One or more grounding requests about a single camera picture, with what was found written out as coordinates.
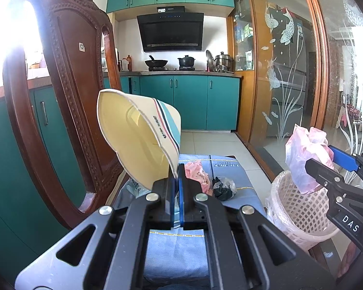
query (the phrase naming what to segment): metal bolt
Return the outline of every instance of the metal bolt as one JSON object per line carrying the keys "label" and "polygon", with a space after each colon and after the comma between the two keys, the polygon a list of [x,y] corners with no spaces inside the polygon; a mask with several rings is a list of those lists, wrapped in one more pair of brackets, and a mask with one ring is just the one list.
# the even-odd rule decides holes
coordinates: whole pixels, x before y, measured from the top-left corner
{"label": "metal bolt", "polygon": [[195,195],[195,199],[198,201],[198,202],[205,202],[208,200],[208,196],[207,194],[204,194],[204,193],[199,193],[199,194],[196,194]]}
{"label": "metal bolt", "polygon": [[250,205],[245,205],[242,207],[242,213],[244,213],[245,215],[252,215],[254,214],[254,207],[250,206]]}
{"label": "metal bolt", "polygon": [[159,199],[159,195],[157,193],[149,193],[145,198],[147,201],[155,202]]}
{"label": "metal bolt", "polygon": [[103,216],[106,216],[106,215],[110,215],[110,213],[113,211],[113,208],[111,208],[110,206],[102,206],[100,209],[99,209],[99,213]]}

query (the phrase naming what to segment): brown bottle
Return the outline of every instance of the brown bottle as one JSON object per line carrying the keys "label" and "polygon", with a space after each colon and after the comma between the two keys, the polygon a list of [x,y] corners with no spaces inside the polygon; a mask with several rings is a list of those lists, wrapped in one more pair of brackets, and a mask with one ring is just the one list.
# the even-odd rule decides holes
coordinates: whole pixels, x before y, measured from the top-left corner
{"label": "brown bottle", "polygon": [[127,61],[128,61],[128,70],[129,72],[132,72],[132,57],[130,56],[130,54],[128,54]]}

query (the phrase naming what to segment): wooden chair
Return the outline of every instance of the wooden chair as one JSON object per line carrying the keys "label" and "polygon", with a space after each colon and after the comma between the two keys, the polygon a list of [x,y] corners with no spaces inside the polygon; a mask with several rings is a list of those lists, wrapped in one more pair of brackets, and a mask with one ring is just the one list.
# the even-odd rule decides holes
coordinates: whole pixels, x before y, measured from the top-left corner
{"label": "wooden chair", "polygon": [[[12,0],[12,10],[25,0]],[[73,228],[105,203],[123,171],[98,126],[96,104],[104,88],[101,38],[112,88],[121,89],[113,29],[92,0],[28,0],[34,7],[51,83],[86,186],[80,208],[62,188],[39,134],[27,85],[24,50],[9,54],[3,69],[11,125],[24,163],[57,220]]]}

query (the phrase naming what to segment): black range hood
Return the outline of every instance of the black range hood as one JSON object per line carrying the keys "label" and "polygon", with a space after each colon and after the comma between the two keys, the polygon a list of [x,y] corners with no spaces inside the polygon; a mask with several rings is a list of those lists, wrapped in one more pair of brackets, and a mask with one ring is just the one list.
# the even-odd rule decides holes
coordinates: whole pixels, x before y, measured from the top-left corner
{"label": "black range hood", "polygon": [[203,13],[157,13],[137,17],[144,52],[202,50]]}

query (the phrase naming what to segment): trash bin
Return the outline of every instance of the trash bin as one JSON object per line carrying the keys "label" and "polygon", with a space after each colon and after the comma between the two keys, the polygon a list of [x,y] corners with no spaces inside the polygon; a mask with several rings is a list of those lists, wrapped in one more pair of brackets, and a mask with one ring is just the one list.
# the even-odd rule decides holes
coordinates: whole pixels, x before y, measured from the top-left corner
{"label": "trash bin", "polygon": [[327,190],[301,194],[289,170],[281,172],[273,181],[266,206],[267,218],[304,251],[339,232],[326,216]]}

